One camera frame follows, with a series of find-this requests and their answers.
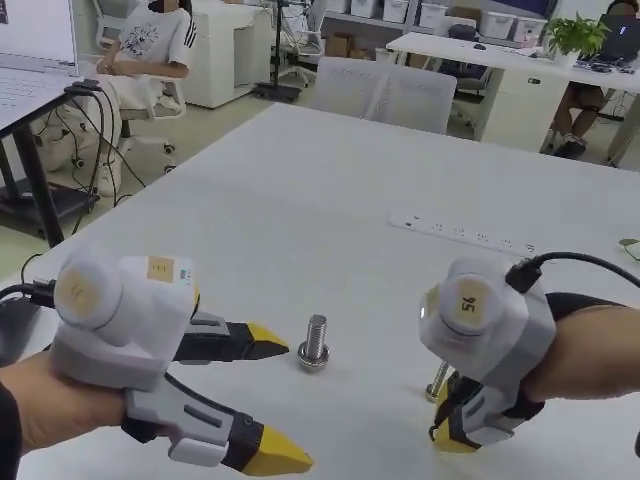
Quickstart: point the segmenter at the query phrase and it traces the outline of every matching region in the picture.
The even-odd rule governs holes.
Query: potted plant
[[[599,20],[576,15],[575,20],[555,18],[549,22],[549,47],[555,52],[557,64],[573,67],[580,55],[595,55],[600,51],[609,29]]]

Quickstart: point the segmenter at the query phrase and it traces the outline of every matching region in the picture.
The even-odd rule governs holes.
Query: black shoe
[[[586,150],[587,150],[586,145],[569,140],[568,142],[565,142],[564,144],[560,145],[560,147],[558,147],[558,149],[553,154],[553,156],[568,158],[570,160],[577,160],[582,156],[582,154]]]

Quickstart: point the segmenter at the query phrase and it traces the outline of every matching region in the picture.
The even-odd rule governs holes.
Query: laptop
[[[621,64],[635,60],[640,50],[640,19],[630,15],[603,15],[600,21],[609,32],[597,60]]]
[[[78,80],[71,0],[0,0],[0,130]]]

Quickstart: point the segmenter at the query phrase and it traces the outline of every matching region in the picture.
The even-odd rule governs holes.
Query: person
[[[638,0],[615,0],[607,9],[609,15],[633,15],[638,13]],[[554,128],[562,136],[562,144],[554,156],[577,160],[587,149],[584,135],[591,129],[598,113],[605,106],[602,89],[595,85],[570,82],[560,100],[554,118]],[[573,120],[571,109],[581,110]]]
[[[97,101],[89,98],[85,102],[85,111],[100,129],[102,107],[104,137],[113,146],[117,146],[122,128],[120,109],[146,110],[149,103],[153,106],[164,100],[161,82],[150,83],[139,76],[185,78],[195,39],[191,0],[139,0],[104,58],[97,65],[83,65],[83,76],[98,80],[103,89]],[[101,150],[98,192],[115,196],[121,183],[121,158],[105,142]]]
[[[640,391],[640,311],[575,297],[587,307],[563,306],[549,351],[522,382],[525,394],[542,402]],[[21,455],[117,426],[124,413],[121,392],[62,378],[46,352],[0,369],[0,478],[14,478]]]

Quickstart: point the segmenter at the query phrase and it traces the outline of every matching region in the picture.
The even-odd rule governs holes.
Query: seated person
[[[151,84],[137,76],[186,77],[195,36],[191,0],[139,0],[118,41],[96,66],[91,66],[93,71],[82,72],[86,78],[98,80],[103,89],[98,97],[105,113],[104,137],[112,145],[117,147],[120,138],[120,109],[145,110],[162,96],[160,82]],[[105,96],[113,104],[113,115]],[[89,118],[100,128],[98,101],[89,98],[85,107]],[[99,161],[98,192],[113,196],[120,188],[121,159],[114,151],[109,155],[109,146],[103,141]]]
[[[615,0],[607,9],[609,15],[633,15],[638,13],[638,0]],[[562,145],[556,150],[556,157],[576,160],[587,149],[584,135],[591,129],[598,112],[605,106],[604,93],[595,85],[570,82],[553,120],[555,129],[562,135]],[[582,110],[575,122],[571,109]]]

